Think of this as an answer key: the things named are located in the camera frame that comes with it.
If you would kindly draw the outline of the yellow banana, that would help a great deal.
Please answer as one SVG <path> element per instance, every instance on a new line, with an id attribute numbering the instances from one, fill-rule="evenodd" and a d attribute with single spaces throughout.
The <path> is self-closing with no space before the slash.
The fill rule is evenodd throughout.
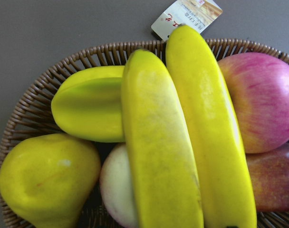
<path id="1" fill-rule="evenodd" d="M 241 133 L 213 52 L 197 31 L 181 25 L 169 36 L 165 53 L 194 151 L 205 227 L 256 227 Z"/>
<path id="2" fill-rule="evenodd" d="M 129 57 L 121 103 L 139 226 L 202 228 L 201 194 L 184 114 L 167 68 L 152 52 L 139 49 Z"/>

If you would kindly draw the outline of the brown wicker basket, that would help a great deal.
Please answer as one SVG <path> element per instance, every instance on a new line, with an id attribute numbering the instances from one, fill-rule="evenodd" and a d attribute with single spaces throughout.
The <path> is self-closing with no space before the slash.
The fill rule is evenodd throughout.
<path id="1" fill-rule="evenodd" d="M 236 38 L 208 38 L 207 44 L 217 60 L 244 52 L 260 52 L 289 64 L 289 54 L 255 41 Z M 51 100 L 60 85 L 77 71 L 124 65 L 137 48 L 146 48 L 165 63 L 164 41 L 118 42 L 90 47 L 74 53 L 49 67 L 26 90 L 16 104 L 0 143 L 0 168 L 11 149 L 24 139 L 61 132 L 51 114 Z M 7 228 L 34 228 L 18 216 L 0 196 L 3 221 Z M 258 228 L 289 228 L 289 212 L 259 212 Z M 78 228 L 123 228 L 107 212 L 96 185 L 85 203 Z"/>

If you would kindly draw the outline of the pale peach fruit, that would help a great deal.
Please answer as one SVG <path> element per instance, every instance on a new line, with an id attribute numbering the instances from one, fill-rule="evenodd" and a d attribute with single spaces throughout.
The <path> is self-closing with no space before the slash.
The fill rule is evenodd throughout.
<path id="1" fill-rule="evenodd" d="M 137 228 L 138 219 L 126 144 L 116 145 L 100 172 L 100 193 L 107 212 L 125 228 Z"/>

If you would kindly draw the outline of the red pink apple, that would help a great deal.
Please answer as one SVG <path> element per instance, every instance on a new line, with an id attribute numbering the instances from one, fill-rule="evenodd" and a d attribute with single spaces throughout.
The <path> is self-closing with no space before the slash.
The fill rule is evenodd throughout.
<path id="1" fill-rule="evenodd" d="M 247 153 L 268 152 L 289 140 L 289 65 L 263 53 L 218 62 Z"/>

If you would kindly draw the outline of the yellow star fruit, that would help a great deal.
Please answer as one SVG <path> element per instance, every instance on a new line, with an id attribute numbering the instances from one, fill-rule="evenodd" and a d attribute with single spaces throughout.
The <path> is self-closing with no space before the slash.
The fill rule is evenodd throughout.
<path id="1" fill-rule="evenodd" d="M 51 102 L 59 128 L 86 140 L 124 142 L 120 97 L 123 71 L 123 66 L 98 66 L 66 79 Z"/>

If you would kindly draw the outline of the yellow lemon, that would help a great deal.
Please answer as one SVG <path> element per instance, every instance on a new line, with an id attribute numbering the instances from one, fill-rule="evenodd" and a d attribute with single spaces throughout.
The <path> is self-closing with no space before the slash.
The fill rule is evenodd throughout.
<path id="1" fill-rule="evenodd" d="M 0 194 L 37 228 L 74 228 L 101 170 L 86 140 L 56 133 L 16 145 L 0 168 Z"/>

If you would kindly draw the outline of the white paper price tag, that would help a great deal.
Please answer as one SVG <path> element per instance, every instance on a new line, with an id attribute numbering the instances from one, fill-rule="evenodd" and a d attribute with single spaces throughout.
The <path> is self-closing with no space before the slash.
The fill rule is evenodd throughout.
<path id="1" fill-rule="evenodd" d="M 151 29 L 164 41 L 181 24 L 202 33 L 222 12 L 213 0 L 176 0 L 156 19 Z"/>

